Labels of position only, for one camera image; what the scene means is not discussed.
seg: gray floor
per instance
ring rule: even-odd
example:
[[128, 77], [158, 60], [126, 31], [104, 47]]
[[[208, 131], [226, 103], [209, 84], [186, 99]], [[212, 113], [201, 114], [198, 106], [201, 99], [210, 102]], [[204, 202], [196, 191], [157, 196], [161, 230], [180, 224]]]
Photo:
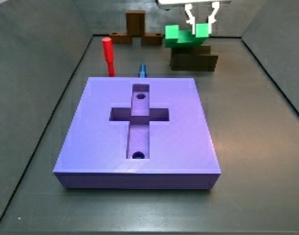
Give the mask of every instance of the gray floor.
[[299, 231], [299, 117], [238, 39], [209, 39], [213, 73], [170, 72], [169, 50], [114, 45], [117, 76], [193, 77], [221, 176], [208, 191], [65, 190], [51, 175], [89, 76], [105, 75], [93, 38], [0, 223], [0, 232]]

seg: wooden block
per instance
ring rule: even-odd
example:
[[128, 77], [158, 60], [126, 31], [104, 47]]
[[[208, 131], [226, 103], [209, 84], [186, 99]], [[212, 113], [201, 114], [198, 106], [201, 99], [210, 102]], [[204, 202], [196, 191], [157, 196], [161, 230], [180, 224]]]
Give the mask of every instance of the wooden block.
[[173, 54], [189, 54], [189, 55], [210, 54], [210, 46], [200, 46], [192, 48], [172, 48], [172, 55]]
[[130, 44], [132, 43], [132, 37], [122, 32], [113, 32], [109, 34], [109, 37], [112, 39], [113, 44]]
[[161, 45], [161, 43], [161, 33], [144, 33], [144, 36], [141, 36], [141, 45]]
[[126, 17], [126, 34], [129, 36], [144, 35], [144, 11], [130, 10], [125, 12]]
[[173, 71], [205, 71], [212, 72], [216, 68], [217, 55], [212, 54], [174, 54], [170, 60]]

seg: hole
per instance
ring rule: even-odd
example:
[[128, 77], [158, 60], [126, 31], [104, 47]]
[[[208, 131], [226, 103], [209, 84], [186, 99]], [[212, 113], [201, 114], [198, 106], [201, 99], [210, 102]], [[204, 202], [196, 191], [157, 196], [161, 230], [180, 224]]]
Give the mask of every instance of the hole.
[[137, 97], [138, 99], [144, 99], [144, 94], [136, 94], [136, 97]]
[[140, 151], [136, 151], [132, 155], [132, 159], [144, 159], [144, 153]]

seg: red peg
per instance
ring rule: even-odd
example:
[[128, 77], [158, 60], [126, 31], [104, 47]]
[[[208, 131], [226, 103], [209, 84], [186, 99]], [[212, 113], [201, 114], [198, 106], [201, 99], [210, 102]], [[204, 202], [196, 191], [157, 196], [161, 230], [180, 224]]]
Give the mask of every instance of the red peg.
[[112, 39], [104, 38], [101, 41], [102, 41], [105, 62], [108, 65], [108, 75], [109, 75], [109, 77], [113, 77], [114, 76], [114, 69], [113, 69]]

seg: purple block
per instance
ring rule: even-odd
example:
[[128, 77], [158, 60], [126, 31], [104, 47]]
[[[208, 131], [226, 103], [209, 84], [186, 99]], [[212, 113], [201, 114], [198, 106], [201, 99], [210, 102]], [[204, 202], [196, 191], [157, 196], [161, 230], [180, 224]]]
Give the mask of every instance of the purple block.
[[65, 188], [210, 189], [220, 168], [193, 79], [90, 77], [53, 173]]

